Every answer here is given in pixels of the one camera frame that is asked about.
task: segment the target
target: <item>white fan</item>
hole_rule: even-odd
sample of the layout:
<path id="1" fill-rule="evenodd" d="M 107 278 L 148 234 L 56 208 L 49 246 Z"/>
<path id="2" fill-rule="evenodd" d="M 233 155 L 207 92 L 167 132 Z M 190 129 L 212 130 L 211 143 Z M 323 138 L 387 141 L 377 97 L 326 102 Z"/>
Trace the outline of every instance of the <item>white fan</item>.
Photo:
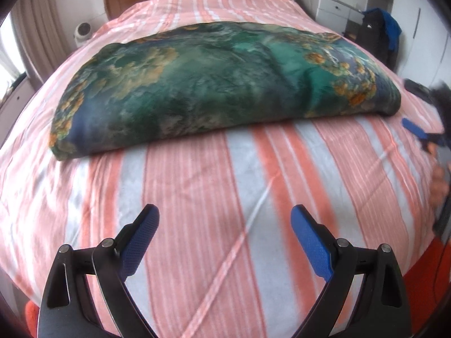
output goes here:
<path id="1" fill-rule="evenodd" d="M 91 24 L 84 22 L 77 25 L 74 33 L 74 39 L 77 48 L 80 48 L 82 45 L 84 45 L 88 40 L 91 39 L 91 37 L 92 37 Z"/>

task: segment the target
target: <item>blue gripper pad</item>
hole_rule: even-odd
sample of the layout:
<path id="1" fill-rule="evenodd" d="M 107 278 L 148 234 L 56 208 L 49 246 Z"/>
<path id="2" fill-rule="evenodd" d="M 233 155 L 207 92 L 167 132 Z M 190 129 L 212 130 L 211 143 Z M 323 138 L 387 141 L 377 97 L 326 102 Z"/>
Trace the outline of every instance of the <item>blue gripper pad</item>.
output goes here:
<path id="1" fill-rule="evenodd" d="M 418 127 L 415 123 L 411 122 L 407 118 L 402 118 L 401 123 L 407 131 L 417 136 L 419 140 L 428 139 L 428 135 L 425 133 L 425 131 L 423 131 L 420 127 Z"/>
<path id="2" fill-rule="evenodd" d="M 130 241 L 120 253 L 119 277 L 123 282 L 125 282 L 127 277 L 136 273 L 159 223 L 160 213 L 158 208 L 152 206 L 148 209 Z"/>
<path id="3" fill-rule="evenodd" d="M 306 215 L 301 208 L 293 207 L 291 210 L 291 227 L 316 275 L 329 282 L 333 275 L 332 256 L 308 218 L 316 223 L 312 216 Z"/>

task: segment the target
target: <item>metal screw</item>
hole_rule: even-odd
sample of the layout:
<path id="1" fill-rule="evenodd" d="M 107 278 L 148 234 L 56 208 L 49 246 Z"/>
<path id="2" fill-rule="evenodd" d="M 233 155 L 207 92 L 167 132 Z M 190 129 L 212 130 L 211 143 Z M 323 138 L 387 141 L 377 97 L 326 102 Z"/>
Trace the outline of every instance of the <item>metal screw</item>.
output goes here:
<path id="1" fill-rule="evenodd" d="M 392 247 L 388 244 L 382 244 L 381 249 L 384 253 L 390 253 L 392 251 Z"/>
<path id="2" fill-rule="evenodd" d="M 67 245 L 67 244 L 61 245 L 61 246 L 59 247 L 58 251 L 59 251 L 60 253 L 68 252 L 68 251 L 69 251 L 69 245 Z"/>
<path id="3" fill-rule="evenodd" d="M 340 239 L 337 239 L 337 244 L 338 244 L 338 246 L 341 246 L 342 248 L 346 248 L 349 245 L 349 241 L 347 241 L 346 239 L 340 238 Z"/>
<path id="4" fill-rule="evenodd" d="M 114 244 L 114 239 L 111 239 L 110 237 L 107 238 L 107 239 L 104 239 L 104 240 L 102 241 L 102 246 L 103 246 L 104 248 L 109 248 L 109 247 L 112 246 L 113 244 Z"/>

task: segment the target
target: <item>folded green blanket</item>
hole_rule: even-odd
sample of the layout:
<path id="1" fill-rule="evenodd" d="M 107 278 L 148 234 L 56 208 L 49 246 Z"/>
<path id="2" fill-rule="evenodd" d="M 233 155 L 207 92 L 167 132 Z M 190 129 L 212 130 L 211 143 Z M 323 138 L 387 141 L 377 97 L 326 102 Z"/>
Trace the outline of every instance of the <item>folded green blanket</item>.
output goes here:
<path id="1" fill-rule="evenodd" d="M 50 132 L 58 160 L 287 118 L 393 115 L 401 95 L 331 33 L 196 24 L 105 46 L 72 78 Z"/>

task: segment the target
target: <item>white door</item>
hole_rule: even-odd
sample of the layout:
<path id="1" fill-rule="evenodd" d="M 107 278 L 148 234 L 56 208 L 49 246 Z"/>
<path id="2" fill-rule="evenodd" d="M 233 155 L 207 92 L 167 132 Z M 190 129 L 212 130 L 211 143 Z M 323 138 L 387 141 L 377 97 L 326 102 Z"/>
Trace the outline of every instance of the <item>white door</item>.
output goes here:
<path id="1" fill-rule="evenodd" d="M 402 29 L 395 73 L 400 75 L 414 43 L 421 0 L 393 0 L 392 16 Z"/>
<path id="2" fill-rule="evenodd" d="M 414 43 L 400 76 L 429 87 L 440 66 L 447 37 L 440 17 L 429 2 L 423 0 Z"/>
<path id="3" fill-rule="evenodd" d="M 449 34 L 446 41 L 446 49 L 441 58 L 437 74 L 432 81 L 432 86 L 437 86 L 442 81 L 444 81 L 445 84 L 447 84 L 451 88 L 451 37 Z"/>

